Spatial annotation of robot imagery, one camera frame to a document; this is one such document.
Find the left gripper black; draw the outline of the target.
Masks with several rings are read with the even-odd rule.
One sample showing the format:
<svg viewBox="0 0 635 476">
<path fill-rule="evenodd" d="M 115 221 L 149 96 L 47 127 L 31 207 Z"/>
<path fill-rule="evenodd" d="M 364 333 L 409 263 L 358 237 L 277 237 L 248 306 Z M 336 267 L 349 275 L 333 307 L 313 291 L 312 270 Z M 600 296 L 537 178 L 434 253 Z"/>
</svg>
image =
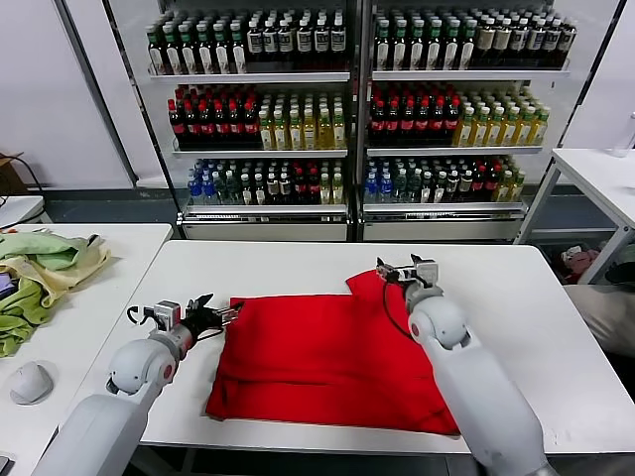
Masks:
<svg viewBox="0 0 635 476">
<path fill-rule="evenodd" d="M 202 295 L 191 299 L 186 310 L 186 317 L 181 321 L 191 335 L 193 342 L 215 337 L 221 333 L 221 322 L 232 322 L 237 319 L 243 302 L 224 308 L 202 309 L 213 298 L 213 294 Z"/>
</svg>

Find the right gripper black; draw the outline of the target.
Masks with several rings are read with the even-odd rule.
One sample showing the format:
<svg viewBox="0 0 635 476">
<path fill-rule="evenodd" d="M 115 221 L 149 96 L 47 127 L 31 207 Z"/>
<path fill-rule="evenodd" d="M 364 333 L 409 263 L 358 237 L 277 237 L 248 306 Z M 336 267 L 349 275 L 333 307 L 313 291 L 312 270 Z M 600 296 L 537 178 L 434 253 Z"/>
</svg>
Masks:
<svg viewBox="0 0 635 476">
<path fill-rule="evenodd" d="M 412 254 L 411 259 L 414 265 L 420 265 L 423 262 L 423 259 L 416 254 Z M 392 267 L 381 258 L 377 258 L 376 271 L 383 279 L 389 279 L 391 284 L 409 286 L 419 280 L 417 267 L 414 265 Z"/>
</svg>

